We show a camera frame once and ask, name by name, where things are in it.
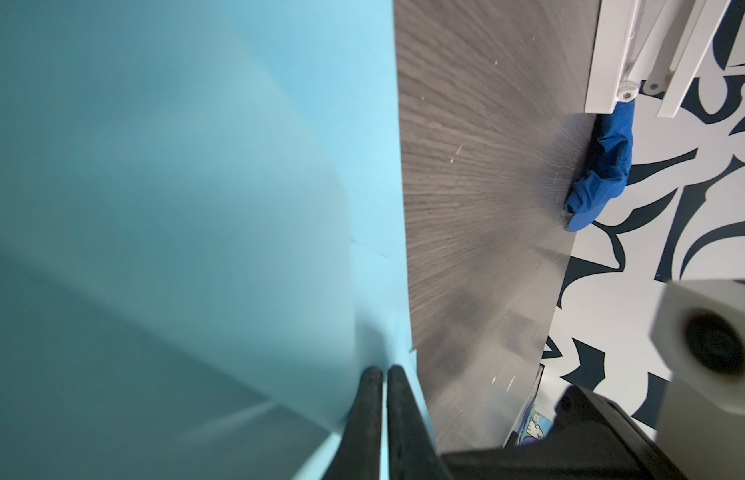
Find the light blue paper sheet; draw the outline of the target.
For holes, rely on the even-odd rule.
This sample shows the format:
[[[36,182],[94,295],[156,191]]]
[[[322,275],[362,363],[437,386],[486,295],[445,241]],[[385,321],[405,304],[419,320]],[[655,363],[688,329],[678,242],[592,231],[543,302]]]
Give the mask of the light blue paper sheet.
[[[0,479],[320,479],[416,379],[390,1],[0,1]]]

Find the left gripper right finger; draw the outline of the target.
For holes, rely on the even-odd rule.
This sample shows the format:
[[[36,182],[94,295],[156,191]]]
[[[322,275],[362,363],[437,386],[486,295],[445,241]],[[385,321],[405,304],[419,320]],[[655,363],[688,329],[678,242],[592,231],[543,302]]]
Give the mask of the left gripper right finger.
[[[415,400],[406,371],[392,366],[387,380],[389,478],[448,480]]]

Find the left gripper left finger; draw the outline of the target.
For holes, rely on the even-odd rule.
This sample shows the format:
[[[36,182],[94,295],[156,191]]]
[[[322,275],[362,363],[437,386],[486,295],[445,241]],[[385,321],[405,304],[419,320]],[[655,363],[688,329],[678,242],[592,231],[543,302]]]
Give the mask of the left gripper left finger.
[[[383,374],[364,370],[342,440],[324,480],[377,480],[381,473]]]

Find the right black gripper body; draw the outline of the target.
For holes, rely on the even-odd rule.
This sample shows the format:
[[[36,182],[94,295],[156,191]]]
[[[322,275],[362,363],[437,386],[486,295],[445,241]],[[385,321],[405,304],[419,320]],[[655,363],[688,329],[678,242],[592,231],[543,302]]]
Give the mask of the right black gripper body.
[[[684,479],[686,475],[616,404],[579,386],[556,407],[542,440],[444,454],[454,479]]]

